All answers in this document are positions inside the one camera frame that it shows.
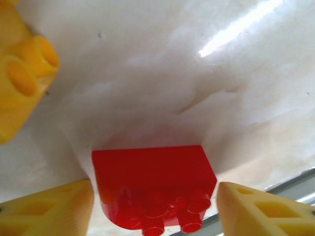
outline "yellow plastic piece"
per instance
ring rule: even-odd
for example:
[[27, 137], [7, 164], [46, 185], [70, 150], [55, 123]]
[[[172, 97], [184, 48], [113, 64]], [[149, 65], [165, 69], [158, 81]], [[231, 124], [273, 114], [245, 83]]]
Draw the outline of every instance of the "yellow plastic piece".
[[32, 36], [14, 9], [0, 0], [0, 144], [23, 126], [59, 69], [58, 56], [42, 36]]
[[0, 204], [0, 236], [85, 236], [93, 189], [81, 180]]
[[235, 183], [217, 195], [224, 236], [315, 236], [315, 207]]

